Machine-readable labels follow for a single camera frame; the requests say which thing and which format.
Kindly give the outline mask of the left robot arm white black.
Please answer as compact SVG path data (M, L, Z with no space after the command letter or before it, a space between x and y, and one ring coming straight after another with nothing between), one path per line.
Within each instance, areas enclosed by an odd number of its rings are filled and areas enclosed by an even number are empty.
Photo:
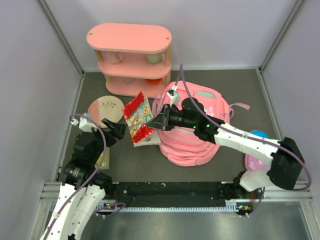
M79 240L96 207L114 191L112 178L99 171L107 149L124 138L126 125L104 118L102 129L87 114L72 114L76 137L71 160L63 169L59 195L42 240Z

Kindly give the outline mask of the pink school backpack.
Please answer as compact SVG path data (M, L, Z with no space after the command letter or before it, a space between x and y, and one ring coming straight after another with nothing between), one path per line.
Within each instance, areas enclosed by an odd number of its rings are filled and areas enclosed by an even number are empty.
M203 104L207 115L226 123L230 123L234 115L233 106L250 109L249 105L240 102L228 104L214 89L191 82L187 82L186 85L191 96ZM216 155L220 148L219 145L199 139L190 128L175 127L171 131L158 130L157 134L161 141L159 148L162 154L170 162L182 167L204 165Z

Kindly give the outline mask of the red colourful comic book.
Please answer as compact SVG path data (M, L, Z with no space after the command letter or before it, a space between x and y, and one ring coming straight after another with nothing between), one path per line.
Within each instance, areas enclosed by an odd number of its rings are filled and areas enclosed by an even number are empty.
M160 145L158 132L147 127L154 115L142 91L122 108L122 112L134 147Z

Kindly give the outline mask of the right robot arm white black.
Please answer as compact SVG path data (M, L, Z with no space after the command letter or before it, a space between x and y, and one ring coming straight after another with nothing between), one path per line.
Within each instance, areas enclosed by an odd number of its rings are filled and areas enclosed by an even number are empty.
M174 127L189 128L202 141L229 147L260 160L264 167L247 170L235 178L233 192L239 198L269 186L294 191L305 167L305 161L293 139L263 138L240 130L222 119L205 114L204 106L193 97L184 99L181 109L174 104L164 104L147 126L161 131L171 131Z

